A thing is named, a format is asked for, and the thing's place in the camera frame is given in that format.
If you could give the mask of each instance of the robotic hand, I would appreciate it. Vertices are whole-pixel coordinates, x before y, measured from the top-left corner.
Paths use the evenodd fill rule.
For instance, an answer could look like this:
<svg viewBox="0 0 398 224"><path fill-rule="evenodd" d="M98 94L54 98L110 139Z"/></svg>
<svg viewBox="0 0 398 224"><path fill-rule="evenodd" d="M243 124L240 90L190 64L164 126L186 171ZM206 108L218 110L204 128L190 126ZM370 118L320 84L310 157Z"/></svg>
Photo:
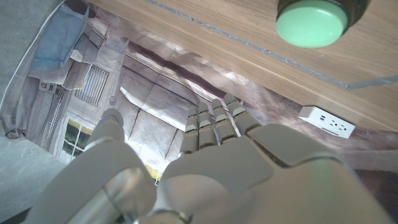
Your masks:
<svg viewBox="0 0 398 224"><path fill-rule="evenodd" d="M158 188L124 143L121 115L105 111L90 150L54 178L26 223L393 223L325 146L224 101L233 122L220 100L214 121L204 103L189 109L179 158Z"/></svg>

